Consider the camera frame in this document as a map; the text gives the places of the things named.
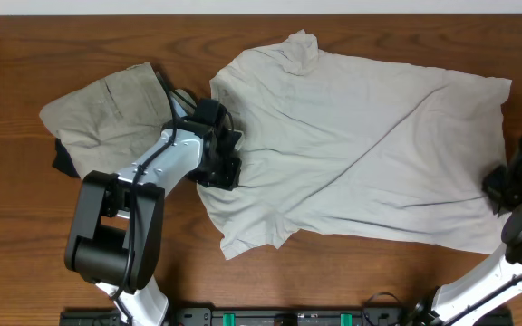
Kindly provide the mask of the light grey t-shirt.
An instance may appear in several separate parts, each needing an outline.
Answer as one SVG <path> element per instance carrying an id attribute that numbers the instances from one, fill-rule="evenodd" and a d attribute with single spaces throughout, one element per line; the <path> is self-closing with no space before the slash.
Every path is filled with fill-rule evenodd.
<path id="1" fill-rule="evenodd" d="M 210 82 L 244 134 L 237 188 L 200 187 L 227 259 L 300 230 L 490 254 L 481 182 L 506 160 L 511 80 L 329 53 L 305 32 Z"/>

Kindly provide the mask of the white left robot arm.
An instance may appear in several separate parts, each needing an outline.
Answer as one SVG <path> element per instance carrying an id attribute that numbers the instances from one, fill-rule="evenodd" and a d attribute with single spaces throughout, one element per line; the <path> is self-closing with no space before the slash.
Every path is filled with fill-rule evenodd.
<path id="1" fill-rule="evenodd" d="M 184 177 L 232 190 L 242 131 L 184 119 L 130 166 L 83 180 L 64 263 L 105 292 L 112 311 L 67 311 L 62 325 L 164 325 L 169 299 L 154 278 L 165 199 Z"/>

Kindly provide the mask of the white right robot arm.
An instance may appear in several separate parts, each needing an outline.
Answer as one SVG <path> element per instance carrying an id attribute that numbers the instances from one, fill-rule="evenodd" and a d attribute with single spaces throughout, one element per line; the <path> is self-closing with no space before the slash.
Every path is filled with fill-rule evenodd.
<path id="1" fill-rule="evenodd" d="M 496 214 L 509 214 L 501 244 L 470 272 L 420 302 L 403 325 L 514 324 L 504 304 L 522 294 L 522 134 L 512 159 L 484 177 L 482 190 Z"/>

